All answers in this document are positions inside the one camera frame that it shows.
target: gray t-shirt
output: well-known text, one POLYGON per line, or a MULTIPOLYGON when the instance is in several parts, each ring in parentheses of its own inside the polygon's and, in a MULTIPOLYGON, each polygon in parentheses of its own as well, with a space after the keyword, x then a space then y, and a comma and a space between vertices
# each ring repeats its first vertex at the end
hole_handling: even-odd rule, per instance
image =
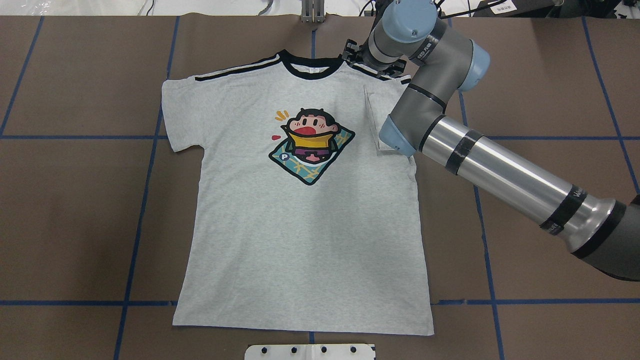
POLYGON ((407 81, 281 51, 164 82, 173 150, 204 148, 174 325, 433 334, 415 163, 365 100, 407 81))

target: black collar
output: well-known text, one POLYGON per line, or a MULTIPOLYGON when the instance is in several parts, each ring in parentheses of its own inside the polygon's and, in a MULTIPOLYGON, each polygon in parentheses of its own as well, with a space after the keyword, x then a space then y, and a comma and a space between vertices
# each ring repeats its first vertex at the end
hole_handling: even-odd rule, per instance
POLYGON ((327 76, 333 74, 336 70, 338 70, 340 65, 342 65, 342 63, 344 62, 341 58, 321 58, 321 59, 299 58, 297 56, 290 54, 289 51, 286 51, 286 50, 280 51, 278 55, 284 67, 287 68, 287 70, 291 74, 307 80, 317 80, 317 79, 326 78, 327 76), (321 72, 310 73, 310 72, 299 71, 298 69, 293 67, 292 64, 308 66, 308 67, 326 67, 327 69, 324 69, 321 72))

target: brown table surface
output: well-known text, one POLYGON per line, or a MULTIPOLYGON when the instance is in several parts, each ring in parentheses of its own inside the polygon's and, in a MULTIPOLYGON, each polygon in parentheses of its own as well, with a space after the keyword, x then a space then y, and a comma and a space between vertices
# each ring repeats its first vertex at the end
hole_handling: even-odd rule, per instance
MULTIPOLYGON (((492 66, 448 115, 594 196, 640 192, 640 22, 452 25, 492 66)), ((435 336, 172 327, 203 150, 170 150, 162 82, 285 48, 334 57, 370 27, 335 15, 318 26, 294 15, 0 17, 0 358, 242 359, 251 344, 339 342, 375 344, 379 360, 639 359, 639 283, 575 259, 421 154, 435 336)))

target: cartoon boy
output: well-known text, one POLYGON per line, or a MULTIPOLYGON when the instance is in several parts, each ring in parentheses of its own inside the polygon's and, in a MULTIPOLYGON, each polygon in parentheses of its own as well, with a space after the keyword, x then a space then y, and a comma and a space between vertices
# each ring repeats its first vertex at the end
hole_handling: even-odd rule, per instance
POLYGON ((322 163, 338 150, 333 137, 340 133, 340 124, 324 109, 301 108, 282 129, 289 137, 287 152, 304 162, 322 163))

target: black tape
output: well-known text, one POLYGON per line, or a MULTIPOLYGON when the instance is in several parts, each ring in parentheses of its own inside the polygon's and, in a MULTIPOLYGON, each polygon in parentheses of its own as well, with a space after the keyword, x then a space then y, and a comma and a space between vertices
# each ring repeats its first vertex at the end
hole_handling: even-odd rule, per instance
POLYGON ((432 123, 431 125, 429 125, 429 129, 427 129, 427 132, 424 133, 424 136, 422 137, 422 141, 420 141, 420 146, 418 146, 418 151, 422 152, 422 147, 424 146, 424 142, 427 141, 427 138, 429 137, 429 134, 431 134, 432 130, 434 127, 436 127, 436 125, 438 125, 438 123, 440 122, 440 120, 442 120, 442 118, 444 118, 445 115, 444 114, 440 114, 440 116, 438 116, 432 123))
POLYGON ((433 52, 433 49, 436 48, 446 30, 447 24, 444 21, 438 19, 435 26, 433 27, 433 30, 431 30, 431 33, 427 35, 418 49, 411 56, 409 56, 409 60, 411 60, 418 66, 422 66, 423 64, 425 64, 427 58, 433 52))
POLYGON ((564 225, 575 215, 586 197, 586 191, 573 185, 554 213, 547 221, 540 224, 540 228, 551 235, 558 235, 564 230, 564 225))
POLYGON ((424 95, 424 96, 428 97, 429 99, 431 99, 431 100, 435 101, 438 105, 440 105, 440 107, 442 108, 442 111, 444 111, 444 110, 445 110, 445 108, 447 107, 447 103, 446 103, 446 102, 444 102, 444 101, 442 101, 442 99, 441 99, 441 98, 439 98, 439 97, 437 97, 437 96, 433 95, 431 92, 429 92, 429 91, 427 91, 427 90, 425 90, 425 89, 423 89, 423 88, 419 87, 419 86, 418 86, 418 85, 416 85, 416 84, 409 84, 409 85, 407 85, 406 87, 408 87, 409 89, 413 89, 413 90, 415 90, 415 91, 419 92, 420 94, 422 94, 422 95, 424 95))
POLYGON ((471 148, 476 144, 481 137, 483 137, 481 133, 476 130, 469 130, 465 136, 460 139, 456 148, 453 150, 449 159, 447 160, 447 164, 445 168, 452 174, 458 175, 458 169, 460 169, 460 165, 462 165, 462 161, 465 161, 465 158, 471 152, 471 148))
POLYGON ((625 216, 626 210, 626 205, 620 201, 616 201, 613 209, 611 209, 611 213, 607 217, 607 220, 604 220, 604 223, 600 226, 598 231, 596 231, 596 233, 586 243, 584 243, 583 246, 572 252, 572 254, 578 259, 584 259, 591 255, 591 253, 597 250, 609 235, 613 233, 616 226, 620 223, 620 220, 622 220, 622 217, 625 216))

